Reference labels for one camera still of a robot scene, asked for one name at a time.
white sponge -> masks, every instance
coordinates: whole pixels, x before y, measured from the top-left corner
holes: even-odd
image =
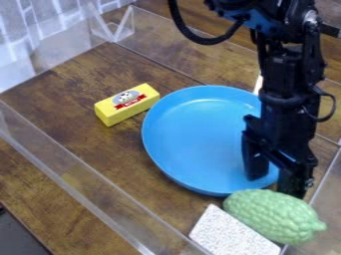
[[[189,234],[213,255],[278,255],[280,247],[210,205]]]

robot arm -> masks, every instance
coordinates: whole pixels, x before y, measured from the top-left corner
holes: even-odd
[[[212,45],[230,38],[241,26],[252,31],[264,77],[260,91],[261,117],[246,116],[242,158],[249,179],[268,173],[269,162],[280,168],[278,191],[303,198],[313,184],[317,158],[309,148],[319,122],[331,119],[336,99],[317,87],[327,66],[320,50],[321,19],[313,0],[205,0],[220,17],[234,21],[225,35],[206,39],[186,27],[176,0],[174,22],[188,38]],[[333,109],[317,118],[320,99],[333,100]]]

blue plate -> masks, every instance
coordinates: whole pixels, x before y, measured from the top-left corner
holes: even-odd
[[[163,173],[190,190],[226,196],[276,182],[278,169],[249,181],[241,155],[242,117],[260,116],[254,94],[226,86],[197,86],[169,94],[143,124],[143,143]]]

wooden table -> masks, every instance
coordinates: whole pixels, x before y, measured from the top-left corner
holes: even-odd
[[[189,24],[210,34],[221,34],[229,22],[217,19],[202,7],[201,1],[182,2]],[[141,6],[170,16],[167,1],[155,1],[153,6],[149,1],[142,1]],[[254,49],[245,29],[232,42]],[[341,82],[340,41],[323,36],[323,50],[329,62],[327,75]],[[225,72],[224,67],[216,72]],[[250,81],[254,74],[257,69],[245,74]],[[233,72],[229,80],[252,90],[253,82],[240,83]],[[111,128],[105,127],[94,114],[95,102],[142,83],[150,83],[165,96],[172,91],[197,85],[198,81],[123,47],[106,43],[6,92],[0,99],[188,235],[208,205],[220,204],[221,199],[181,188],[158,170],[141,139],[146,113]],[[327,89],[340,99],[339,87],[335,85]],[[337,113],[332,124],[319,128],[319,133],[329,139],[319,136],[312,142],[320,158],[317,180],[321,180],[339,151],[340,118]],[[0,202],[54,254],[138,254],[3,141],[0,154]]]

green bitter melon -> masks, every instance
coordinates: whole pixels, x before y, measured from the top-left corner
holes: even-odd
[[[224,210],[268,239],[297,245],[313,238],[327,225],[309,204],[272,190],[253,189],[233,193]]]

